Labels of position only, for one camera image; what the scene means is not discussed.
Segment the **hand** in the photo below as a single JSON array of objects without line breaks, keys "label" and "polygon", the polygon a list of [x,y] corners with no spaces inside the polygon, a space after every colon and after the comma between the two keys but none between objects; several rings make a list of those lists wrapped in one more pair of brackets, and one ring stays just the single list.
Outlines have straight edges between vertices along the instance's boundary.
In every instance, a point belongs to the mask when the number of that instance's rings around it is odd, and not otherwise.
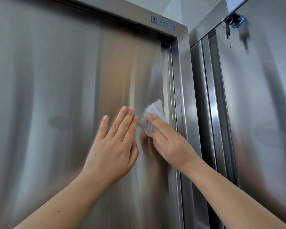
[{"label": "hand", "polygon": [[175,169],[186,174],[199,156],[187,140],[156,115],[147,115],[158,132],[149,132],[160,155]]},{"label": "hand", "polygon": [[124,106],[109,130],[108,121],[105,115],[81,173],[104,191],[131,170],[139,155],[133,140],[138,123],[134,107]]}]

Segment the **blue sticker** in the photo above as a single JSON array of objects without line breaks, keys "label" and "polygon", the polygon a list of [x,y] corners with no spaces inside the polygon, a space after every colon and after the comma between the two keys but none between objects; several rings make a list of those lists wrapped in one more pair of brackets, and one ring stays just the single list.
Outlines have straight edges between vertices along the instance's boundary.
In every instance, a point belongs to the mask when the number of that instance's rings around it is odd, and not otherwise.
[{"label": "blue sticker", "polygon": [[160,18],[152,16],[152,23],[157,24],[159,26],[163,26],[165,28],[168,28],[170,30],[175,31],[175,25],[173,23],[169,23],[167,21],[164,21]]}]

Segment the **elevator door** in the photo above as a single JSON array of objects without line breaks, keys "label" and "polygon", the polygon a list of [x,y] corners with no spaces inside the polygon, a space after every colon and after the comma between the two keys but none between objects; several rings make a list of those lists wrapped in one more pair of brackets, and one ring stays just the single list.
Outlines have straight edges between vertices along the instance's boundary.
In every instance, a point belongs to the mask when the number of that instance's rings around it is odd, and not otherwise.
[{"label": "elevator door", "polygon": [[[105,114],[127,105],[140,117],[157,99],[170,106],[163,51],[159,40],[61,6],[0,0],[0,228],[79,174]],[[142,149],[140,133],[134,168],[80,228],[171,227],[168,167]]]}]

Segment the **white wet wipe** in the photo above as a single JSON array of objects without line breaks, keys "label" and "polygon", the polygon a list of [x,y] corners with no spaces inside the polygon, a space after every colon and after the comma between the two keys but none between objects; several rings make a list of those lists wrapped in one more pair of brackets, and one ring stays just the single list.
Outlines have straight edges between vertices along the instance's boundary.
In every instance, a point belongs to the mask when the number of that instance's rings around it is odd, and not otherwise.
[{"label": "white wet wipe", "polygon": [[148,114],[155,114],[160,119],[162,119],[162,120],[164,120],[166,122],[164,111],[163,111],[163,107],[162,107],[162,101],[161,100],[157,100],[156,102],[154,102],[151,105],[149,105],[145,109],[144,114],[143,114],[144,116],[143,116],[143,118],[139,122],[139,126],[142,128],[143,132],[146,135],[149,136],[149,131],[156,132],[158,130],[146,118],[146,116]]}]

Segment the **left hand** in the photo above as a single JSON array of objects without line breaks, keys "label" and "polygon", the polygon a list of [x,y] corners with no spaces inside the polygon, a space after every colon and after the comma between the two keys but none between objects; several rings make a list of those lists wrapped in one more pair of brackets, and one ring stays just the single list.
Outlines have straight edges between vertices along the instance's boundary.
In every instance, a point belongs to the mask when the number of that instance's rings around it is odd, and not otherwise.
[{"label": "left hand", "polygon": [[105,115],[81,173],[103,191],[124,177],[139,155],[133,140],[138,123],[134,107],[124,106],[109,130],[108,121]]}]

